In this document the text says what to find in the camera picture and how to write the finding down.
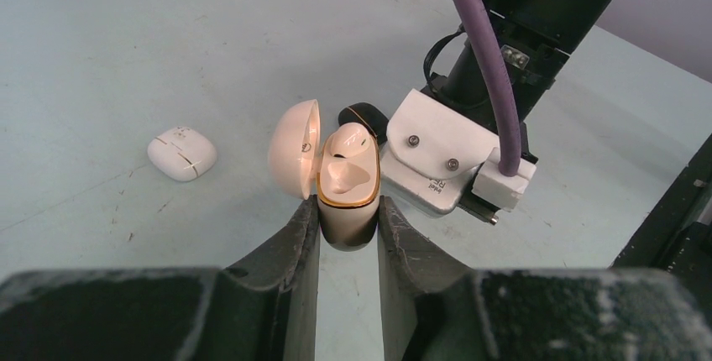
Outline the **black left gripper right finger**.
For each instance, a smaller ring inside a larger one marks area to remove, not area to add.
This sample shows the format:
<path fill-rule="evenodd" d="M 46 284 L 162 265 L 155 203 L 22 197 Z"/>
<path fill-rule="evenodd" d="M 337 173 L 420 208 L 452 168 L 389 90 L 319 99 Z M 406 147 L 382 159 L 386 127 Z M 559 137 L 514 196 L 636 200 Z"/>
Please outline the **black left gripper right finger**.
<path fill-rule="evenodd" d="M 473 269 L 378 210 L 387 360 L 708 360 L 697 301 L 656 269 Z"/>

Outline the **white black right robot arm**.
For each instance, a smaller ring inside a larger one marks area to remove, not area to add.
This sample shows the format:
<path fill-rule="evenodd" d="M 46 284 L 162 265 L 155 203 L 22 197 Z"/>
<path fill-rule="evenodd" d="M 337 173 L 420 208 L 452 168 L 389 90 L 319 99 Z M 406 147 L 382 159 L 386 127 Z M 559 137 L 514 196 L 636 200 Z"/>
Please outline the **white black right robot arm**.
<path fill-rule="evenodd" d="M 612 0 L 483 0 L 492 29 L 505 57 L 520 122 L 578 48 Z M 421 92 L 466 118 L 496 132 L 478 62 L 469 46 L 447 76 L 424 63 L 426 86 Z"/>

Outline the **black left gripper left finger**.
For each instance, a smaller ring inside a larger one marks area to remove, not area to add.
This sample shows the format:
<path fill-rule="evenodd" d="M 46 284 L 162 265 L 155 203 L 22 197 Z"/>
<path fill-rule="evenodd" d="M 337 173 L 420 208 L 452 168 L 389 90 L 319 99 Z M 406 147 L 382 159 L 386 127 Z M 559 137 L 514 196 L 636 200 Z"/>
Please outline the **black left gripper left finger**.
<path fill-rule="evenodd" d="M 4 360 L 311 360 L 319 211 L 227 268 L 58 269 L 1 285 Z"/>

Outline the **beige earbud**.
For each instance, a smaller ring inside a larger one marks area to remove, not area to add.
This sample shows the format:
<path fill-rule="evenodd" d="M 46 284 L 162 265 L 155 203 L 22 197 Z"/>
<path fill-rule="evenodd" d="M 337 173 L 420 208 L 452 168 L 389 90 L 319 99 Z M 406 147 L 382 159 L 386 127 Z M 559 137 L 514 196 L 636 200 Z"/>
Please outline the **beige earbud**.
<path fill-rule="evenodd" d="M 326 186 L 331 193 L 343 194 L 356 186 L 370 181 L 369 173 L 349 162 L 332 162 L 327 166 L 328 181 Z"/>
<path fill-rule="evenodd" d="M 332 157 L 352 158 L 369 150 L 373 136 L 360 123 L 345 123 L 327 141 L 326 153 Z"/>

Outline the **pink charging case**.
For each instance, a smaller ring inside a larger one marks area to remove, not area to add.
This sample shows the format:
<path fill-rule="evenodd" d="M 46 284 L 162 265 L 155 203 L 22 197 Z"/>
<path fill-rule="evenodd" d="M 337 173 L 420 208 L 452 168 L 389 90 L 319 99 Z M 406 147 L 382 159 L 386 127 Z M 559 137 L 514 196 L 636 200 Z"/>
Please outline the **pink charging case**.
<path fill-rule="evenodd" d="M 321 139 L 318 101 L 300 102 L 278 121 L 268 163 L 284 193 L 317 197 L 318 223 L 332 247 L 355 251 L 370 242 L 380 205 L 380 151 L 363 124 L 345 123 Z"/>

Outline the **black gold-trimmed charging case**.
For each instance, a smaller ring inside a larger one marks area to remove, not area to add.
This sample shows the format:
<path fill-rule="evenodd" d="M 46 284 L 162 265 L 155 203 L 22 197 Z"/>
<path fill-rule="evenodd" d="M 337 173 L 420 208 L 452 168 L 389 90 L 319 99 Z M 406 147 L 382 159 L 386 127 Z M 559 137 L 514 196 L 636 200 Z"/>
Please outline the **black gold-trimmed charging case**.
<path fill-rule="evenodd" d="M 359 123 L 367 128 L 375 137 L 379 146 L 387 142 L 387 127 L 389 119 L 374 105 L 368 102 L 358 102 L 342 109 L 338 114 L 338 125 Z"/>

